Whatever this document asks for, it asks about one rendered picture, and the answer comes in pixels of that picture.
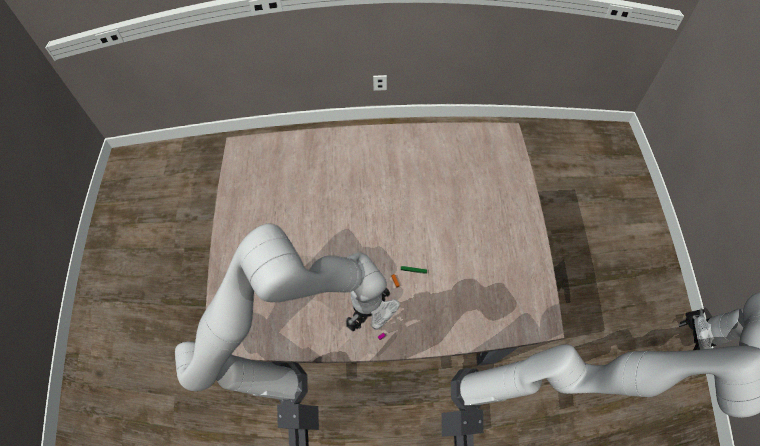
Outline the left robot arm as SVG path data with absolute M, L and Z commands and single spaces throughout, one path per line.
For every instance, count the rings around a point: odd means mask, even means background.
M 382 301 L 386 286 L 384 276 L 361 252 L 347 258 L 324 256 L 307 270 L 279 226 L 261 225 L 238 246 L 201 317 L 195 342 L 176 346 L 179 383 L 187 390 L 202 391 L 217 380 L 226 390 L 295 399 L 298 378 L 293 369 L 231 355 L 250 331 L 254 291 L 266 302 L 350 292 L 353 307 L 360 313 L 372 314 L 371 327 L 378 330 L 400 306 L 396 299 Z

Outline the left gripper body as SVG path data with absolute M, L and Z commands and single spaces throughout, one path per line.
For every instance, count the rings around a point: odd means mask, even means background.
M 354 307 L 353 307 L 353 308 L 354 308 Z M 356 314 L 357 314 L 357 315 L 359 315 L 359 316 L 358 316 L 358 318 L 359 318 L 359 319 L 361 319 L 361 318 L 363 318 L 363 317 L 370 317 L 370 316 L 372 316 L 371 314 L 363 314 L 363 313 L 360 313 L 360 312 L 358 312 L 358 311 L 357 311 L 355 308 L 354 308 L 354 310 L 355 310 L 355 313 L 354 313 L 354 315 L 356 315 Z

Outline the green rod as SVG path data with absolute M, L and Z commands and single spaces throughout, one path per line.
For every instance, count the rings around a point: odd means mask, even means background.
M 420 268 L 412 268 L 412 267 L 401 266 L 401 270 L 427 274 L 427 269 L 420 269 Z

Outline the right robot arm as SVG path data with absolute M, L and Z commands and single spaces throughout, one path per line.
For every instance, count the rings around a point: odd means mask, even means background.
M 540 389 L 542 379 L 565 394 L 654 397 L 689 376 L 712 374 L 717 402 L 725 414 L 738 418 L 759 414 L 760 292 L 743 309 L 708 322 L 699 316 L 694 323 L 701 350 L 632 351 L 606 365 L 591 365 L 572 345 L 563 344 L 522 361 L 467 374 L 460 386 L 464 405 L 531 395 Z M 739 338 L 739 346 L 711 348 L 712 343 Z

